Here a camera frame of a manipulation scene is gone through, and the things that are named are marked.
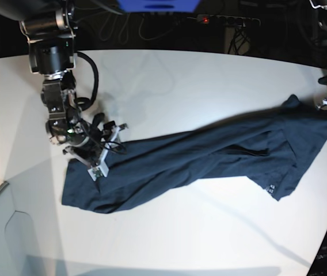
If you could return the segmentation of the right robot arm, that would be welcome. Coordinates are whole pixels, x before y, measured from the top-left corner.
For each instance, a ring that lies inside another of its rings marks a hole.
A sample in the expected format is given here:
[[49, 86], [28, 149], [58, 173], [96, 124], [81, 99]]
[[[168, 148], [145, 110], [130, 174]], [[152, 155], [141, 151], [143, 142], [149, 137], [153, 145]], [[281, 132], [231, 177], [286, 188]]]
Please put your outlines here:
[[[103, 113], [97, 114], [92, 123], [82, 118], [82, 112], [91, 108], [97, 98], [99, 76], [95, 62], [74, 51], [78, 27], [74, 10], [74, 1], [0, 1], [0, 15], [17, 21], [27, 39], [31, 72], [44, 78], [41, 100], [48, 109], [45, 129], [50, 142], [66, 145], [64, 153], [92, 168], [101, 164], [109, 145], [115, 143], [118, 128], [113, 125], [98, 130]], [[91, 65], [90, 98], [77, 97], [73, 75], [76, 58]]]

